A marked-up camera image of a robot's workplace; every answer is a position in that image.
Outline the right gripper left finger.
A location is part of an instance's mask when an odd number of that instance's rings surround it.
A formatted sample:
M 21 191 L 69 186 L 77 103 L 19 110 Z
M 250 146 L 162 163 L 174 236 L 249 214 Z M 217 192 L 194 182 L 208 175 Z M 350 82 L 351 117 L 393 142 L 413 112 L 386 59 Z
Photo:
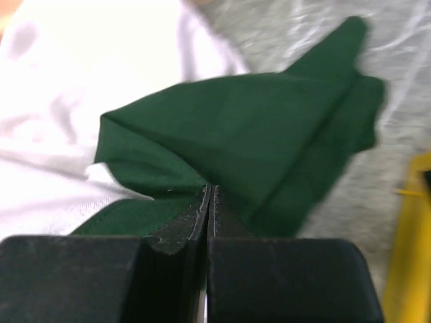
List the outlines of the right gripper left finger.
M 211 190 L 145 238 L 12 236 L 2 322 L 202 322 Z

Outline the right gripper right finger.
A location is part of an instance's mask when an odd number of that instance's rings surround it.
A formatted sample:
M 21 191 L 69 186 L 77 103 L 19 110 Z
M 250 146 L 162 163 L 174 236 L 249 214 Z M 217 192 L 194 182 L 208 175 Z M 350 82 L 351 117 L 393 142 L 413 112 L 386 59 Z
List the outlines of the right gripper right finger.
M 218 187 L 207 243 L 209 322 L 382 322 L 365 258 L 337 238 L 256 238 Z

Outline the white and green t shirt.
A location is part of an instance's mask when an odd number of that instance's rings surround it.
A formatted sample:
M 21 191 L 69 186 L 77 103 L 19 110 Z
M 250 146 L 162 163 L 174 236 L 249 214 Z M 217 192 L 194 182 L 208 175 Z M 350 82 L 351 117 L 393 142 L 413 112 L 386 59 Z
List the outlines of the white and green t shirt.
M 254 74 L 190 1 L 23 1 L 1 39 L 1 237 L 146 237 L 209 185 L 254 234 L 295 235 L 376 142 L 367 31 L 348 17 Z

